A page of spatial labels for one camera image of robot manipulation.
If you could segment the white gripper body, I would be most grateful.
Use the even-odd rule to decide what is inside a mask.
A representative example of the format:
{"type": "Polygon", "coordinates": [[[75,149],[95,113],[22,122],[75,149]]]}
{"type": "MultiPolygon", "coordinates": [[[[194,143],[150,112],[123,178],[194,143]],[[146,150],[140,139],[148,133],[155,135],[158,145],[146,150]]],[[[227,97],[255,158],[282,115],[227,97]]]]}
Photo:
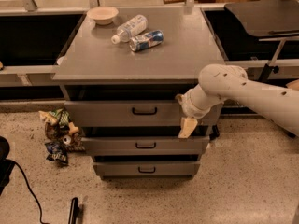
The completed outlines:
{"type": "Polygon", "coordinates": [[[209,109],[200,109],[195,106],[192,102],[190,91],[181,96],[180,105],[183,113],[189,118],[200,119],[209,112],[209,109]]]}

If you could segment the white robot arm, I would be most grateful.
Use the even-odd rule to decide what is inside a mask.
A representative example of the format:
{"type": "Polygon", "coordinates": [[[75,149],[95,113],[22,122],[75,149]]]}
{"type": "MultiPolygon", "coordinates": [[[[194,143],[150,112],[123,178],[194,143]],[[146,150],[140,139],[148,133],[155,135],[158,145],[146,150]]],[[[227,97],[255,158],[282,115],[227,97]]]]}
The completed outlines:
{"type": "Polygon", "coordinates": [[[184,114],[178,137],[189,138],[198,120],[214,105],[226,100],[237,101],[298,136],[299,90],[294,88],[295,84],[297,81],[287,88],[268,85],[249,80],[246,70],[240,66],[207,65],[199,73],[198,84],[176,96],[184,114]]]}

